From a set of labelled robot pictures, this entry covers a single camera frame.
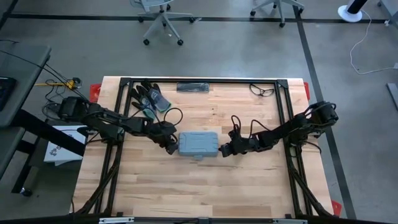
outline caster wheel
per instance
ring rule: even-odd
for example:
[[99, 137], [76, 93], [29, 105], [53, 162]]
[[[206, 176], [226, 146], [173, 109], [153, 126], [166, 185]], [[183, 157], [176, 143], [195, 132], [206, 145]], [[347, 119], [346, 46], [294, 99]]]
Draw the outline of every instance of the caster wheel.
[[33, 192], [29, 189], [22, 189], [21, 190], [21, 195], [25, 196], [25, 197], [30, 197], [32, 196]]

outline glove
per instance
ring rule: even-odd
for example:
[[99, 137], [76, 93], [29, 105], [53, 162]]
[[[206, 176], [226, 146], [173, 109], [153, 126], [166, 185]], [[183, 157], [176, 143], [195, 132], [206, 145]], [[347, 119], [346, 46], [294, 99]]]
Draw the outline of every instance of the glove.
[[131, 96], [138, 101], [138, 102], [131, 102], [131, 104], [135, 108], [142, 110], [142, 112], [147, 118], [155, 119], [154, 113], [156, 113], [156, 110], [154, 109], [153, 106], [154, 104], [151, 103], [152, 99], [150, 100], [148, 99], [148, 97], [146, 97], [146, 95], [138, 93], [137, 90], [134, 88], [131, 90]]
[[170, 108], [171, 103], [163, 97], [158, 84], [155, 83], [154, 86], [152, 86], [149, 80], [145, 79], [141, 82], [141, 85], [142, 86], [137, 86], [138, 92], [146, 95], [154, 107], [161, 113]]

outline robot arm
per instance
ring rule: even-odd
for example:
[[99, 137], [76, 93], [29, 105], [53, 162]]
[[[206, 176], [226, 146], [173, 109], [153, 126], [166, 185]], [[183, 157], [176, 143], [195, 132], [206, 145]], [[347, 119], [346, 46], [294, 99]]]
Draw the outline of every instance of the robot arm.
[[253, 133], [248, 138], [243, 138], [240, 126], [234, 124], [234, 129], [228, 134], [231, 138], [229, 143], [219, 148], [223, 157], [229, 155], [246, 154], [247, 152], [262, 152], [272, 149], [281, 138], [288, 138], [292, 146], [301, 146], [309, 134], [315, 134], [318, 138], [325, 128], [334, 125], [337, 120], [335, 112], [336, 105], [321, 101], [310, 105], [303, 113], [294, 116], [290, 121], [282, 124], [274, 130]]
[[63, 99], [58, 117], [64, 121], [81, 122], [98, 131], [107, 141], [122, 141], [124, 132], [127, 132], [133, 136], [148, 137], [160, 147], [166, 148], [170, 155], [178, 149], [177, 138], [174, 136], [177, 130], [172, 123], [154, 123], [150, 118], [123, 116], [79, 97]]

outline wooden tabletop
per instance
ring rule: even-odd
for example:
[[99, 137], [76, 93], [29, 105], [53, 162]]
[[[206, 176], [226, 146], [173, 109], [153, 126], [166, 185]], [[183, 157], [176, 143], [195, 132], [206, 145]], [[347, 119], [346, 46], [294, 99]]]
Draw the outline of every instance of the wooden tabletop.
[[[104, 77], [98, 99], [101, 106], [114, 108], [119, 80], [120, 77]], [[303, 112], [308, 106], [303, 80], [288, 81], [293, 111]], [[214, 131], [218, 133], [219, 144], [225, 144], [230, 141], [228, 132], [233, 127], [231, 115], [240, 118], [243, 136], [249, 134], [252, 119], [270, 129], [280, 125], [276, 97], [256, 96], [248, 84], [210, 84], [209, 93], [177, 93], [176, 85], [159, 83], [166, 99], [183, 111], [183, 120], [176, 127], [177, 136], [181, 131]], [[272, 85], [258, 86], [273, 88]], [[286, 102], [282, 101], [288, 118]], [[136, 110], [131, 106], [129, 114]], [[174, 110], [166, 120], [175, 123], [179, 118], [180, 113]], [[254, 125], [254, 131], [261, 130]], [[100, 142], [86, 147], [73, 196], [76, 210], [98, 186], [105, 150], [106, 145]], [[309, 188], [332, 212], [318, 149], [305, 145], [302, 158]], [[108, 189], [102, 209], [106, 206]], [[301, 190], [298, 195], [305, 212]], [[282, 141], [266, 152], [226, 158], [219, 153], [218, 157], [194, 161], [191, 157], [179, 156], [178, 152], [171, 156], [150, 139], [126, 134], [113, 204], [113, 213], [116, 212], [134, 217], [213, 218], [284, 218], [286, 213], [294, 214]]]

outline concrete floor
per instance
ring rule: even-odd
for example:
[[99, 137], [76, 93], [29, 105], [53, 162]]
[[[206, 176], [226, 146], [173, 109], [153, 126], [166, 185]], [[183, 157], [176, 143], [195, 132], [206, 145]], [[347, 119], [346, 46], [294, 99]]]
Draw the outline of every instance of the concrete floor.
[[[10, 2], [2, 2], [0, 11]], [[301, 2], [307, 7], [302, 14], [304, 19], [337, 19], [338, 6], [347, 0]], [[376, 3], [369, 0], [364, 10], [372, 19], [387, 19]], [[171, 5], [173, 11], [191, 12], [197, 17], [247, 18], [256, 4], [259, 1], [176, 0]], [[286, 18], [295, 17], [292, 7], [284, 5], [283, 10]], [[132, 8], [128, 0], [20, 0], [13, 10], [14, 14], [89, 16], [136, 16], [138, 12], [141, 10]], [[256, 14], [278, 16], [278, 12], [271, 12], [271, 6]], [[81, 92], [86, 96], [89, 85], [100, 83], [105, 75], [298, 77], [310, 86], [316, 85], [312, 83], [295, 22], [287, 23], [283, 29], [275, 22], [173, 24], [184, 40], [182, 47], [163, 29], [151, 36], [150, 46], [145, 46], [142, 35], [150, 22], [137, 21], [8, 19], [0, 39], [51, 46], [49, 64], [67, 77], [80, 77]], [[398, 71], [360, 76], [353, 70], [349, 50], [363, 37], [365, 29], [366, 24], [304, 24], [322, 95], [337, 104], [340, 120], [333, 132], [356, 218], [397, 223], [398, 175], [394, 163], [398, 160], [398, 112], [385, 84], [398, 83]], [[362, 72], [391, 67], [398, 62], [397, 50], [398, 30], [373, 24], [366, 40], [353, 52], [354, 63]], [[44, 72], [38, 82], [50, 77]], [[40, 109], [47, 91], [34, 88], [24, 108], [44, 118]], [[310, 102], [316, 102], [312, 87], [310, 91]], [[331, 197], [342, 203], [324, 136], [320, 145]], [[24, 159], [17, 153], [0, 181], [0, 219], [67, 213], [78, 171], [41, 169], [33, 181], [34, 196], [11, 195], [8, 189]]]

